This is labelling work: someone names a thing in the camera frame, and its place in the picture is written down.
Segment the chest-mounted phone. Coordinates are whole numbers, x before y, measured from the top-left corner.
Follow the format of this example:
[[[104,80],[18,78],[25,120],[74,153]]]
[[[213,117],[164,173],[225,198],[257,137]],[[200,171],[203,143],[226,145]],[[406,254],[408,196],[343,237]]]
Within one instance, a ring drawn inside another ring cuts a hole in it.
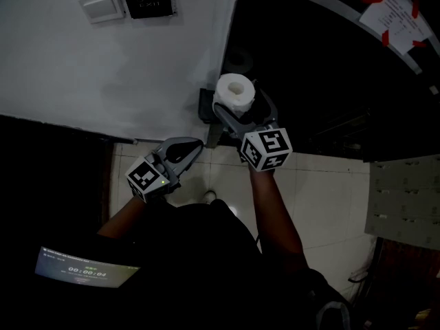
[[[138,270],[139,267],[103,263],[41,247],[35,274],[76,285],[119,288]]]

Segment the dark cabinet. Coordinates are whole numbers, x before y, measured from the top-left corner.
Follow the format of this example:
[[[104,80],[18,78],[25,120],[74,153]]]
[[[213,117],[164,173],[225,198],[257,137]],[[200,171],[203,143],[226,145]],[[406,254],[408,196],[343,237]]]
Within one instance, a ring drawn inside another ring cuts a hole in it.
[[[109,218],[118,141],[0,115],[0,246],[94,235]]]

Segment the white toilet paper roll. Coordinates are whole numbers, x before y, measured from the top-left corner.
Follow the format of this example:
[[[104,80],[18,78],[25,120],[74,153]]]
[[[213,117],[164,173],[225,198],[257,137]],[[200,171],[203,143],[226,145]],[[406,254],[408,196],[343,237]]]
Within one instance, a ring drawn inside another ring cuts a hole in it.
[[[255,98],[254,84],[240,74],[224,74],[217,81],[212,103],[225,105],[236,116],[249,111]]]

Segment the white wall switch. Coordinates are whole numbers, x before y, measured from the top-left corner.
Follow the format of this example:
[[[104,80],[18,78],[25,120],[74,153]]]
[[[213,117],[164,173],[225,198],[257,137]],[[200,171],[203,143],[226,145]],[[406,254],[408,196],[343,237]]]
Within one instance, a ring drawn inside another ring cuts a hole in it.
[[[125,16],[120,0],[78,0],[90,24],[103,23]]]

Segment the person's black clothing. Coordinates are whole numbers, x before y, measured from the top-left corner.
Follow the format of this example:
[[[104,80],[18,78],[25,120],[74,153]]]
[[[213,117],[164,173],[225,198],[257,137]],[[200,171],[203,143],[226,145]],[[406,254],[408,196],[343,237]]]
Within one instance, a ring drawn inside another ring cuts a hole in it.
[[[285,274],[222,201],[146,204],[121,239],[140,260],[138,295],[169,322],[232,330],[353,330],[351,308],[324,276]]]

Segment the person's left forearm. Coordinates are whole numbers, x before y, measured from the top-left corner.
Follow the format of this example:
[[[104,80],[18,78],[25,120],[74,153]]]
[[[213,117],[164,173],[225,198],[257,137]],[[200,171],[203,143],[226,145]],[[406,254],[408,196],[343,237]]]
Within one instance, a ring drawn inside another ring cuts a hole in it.
[[[99,229],[97,234],[112,239],[121,239],[142,218],[145,207],[146,204],[139,197],[133,197]]]

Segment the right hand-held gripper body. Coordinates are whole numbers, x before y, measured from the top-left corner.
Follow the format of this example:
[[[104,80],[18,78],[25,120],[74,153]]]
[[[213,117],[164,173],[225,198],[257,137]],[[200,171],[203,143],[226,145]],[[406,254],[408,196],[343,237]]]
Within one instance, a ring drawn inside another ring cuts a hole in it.
[[[280,128],[277,119],[272,117],[262,124],[241,124],[232,126],[238,137],[239,155],[255,171],[270,171],[280,168],[292,154],[292,144],[287,130]]]

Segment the dark paper holder box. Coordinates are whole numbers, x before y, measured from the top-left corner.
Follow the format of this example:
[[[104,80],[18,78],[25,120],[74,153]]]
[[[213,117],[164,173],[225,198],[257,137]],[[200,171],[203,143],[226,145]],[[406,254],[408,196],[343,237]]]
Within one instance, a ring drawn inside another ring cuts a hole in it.
[[[204,124],[219,124],[220,121],[215,115],[212,104],[215,92],[201,88],[199,90],[198,116]]]

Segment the grey metal locker cabinet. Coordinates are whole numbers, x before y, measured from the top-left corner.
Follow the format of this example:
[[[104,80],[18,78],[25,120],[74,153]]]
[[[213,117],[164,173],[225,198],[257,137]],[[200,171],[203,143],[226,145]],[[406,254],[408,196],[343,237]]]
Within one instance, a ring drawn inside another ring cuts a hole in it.
[[[440,251],[440,154],[370,164],[364,232]]]

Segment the black glass door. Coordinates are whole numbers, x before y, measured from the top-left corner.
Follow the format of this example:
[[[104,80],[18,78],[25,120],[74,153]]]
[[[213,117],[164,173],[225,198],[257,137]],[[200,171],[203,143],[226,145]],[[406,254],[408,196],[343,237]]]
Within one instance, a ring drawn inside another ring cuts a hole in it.
[[[361,16],[369,6],[339,1]],[[420,75],[308,0],[236,0],[223,73],[260,82],[296,152],[365,162],[440,154],[440,0],[418,1],[433,33],[407,53]]]

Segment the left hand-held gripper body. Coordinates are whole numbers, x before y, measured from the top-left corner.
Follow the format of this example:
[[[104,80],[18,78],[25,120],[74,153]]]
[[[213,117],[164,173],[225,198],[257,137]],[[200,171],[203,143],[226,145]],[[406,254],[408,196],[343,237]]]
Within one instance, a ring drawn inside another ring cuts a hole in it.
[[[181,186],[178,176],[156,151],[138,157],[125,177],[132,193],[145,203],[171,194]]]

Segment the person's right forearm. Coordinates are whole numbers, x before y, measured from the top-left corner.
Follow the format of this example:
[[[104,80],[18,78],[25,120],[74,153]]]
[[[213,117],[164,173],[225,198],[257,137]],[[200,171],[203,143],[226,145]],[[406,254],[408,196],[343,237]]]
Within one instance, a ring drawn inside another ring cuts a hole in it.
[[[249,168],[258,236],[263,256],[285,274],[308,268],[302,241],[271,170]]]

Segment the white paper notice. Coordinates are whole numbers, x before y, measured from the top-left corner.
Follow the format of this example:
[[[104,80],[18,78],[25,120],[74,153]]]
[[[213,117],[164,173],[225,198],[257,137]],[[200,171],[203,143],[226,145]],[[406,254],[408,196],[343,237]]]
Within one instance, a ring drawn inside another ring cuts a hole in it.
[[[412,18],[413,3],[409,0],[383,0],[369,4],[360,17],[360,22],[379,35],[389,30],[389,41],[401,55],[407,54],[413,41],[425,42],[433,33],[420,13]]]

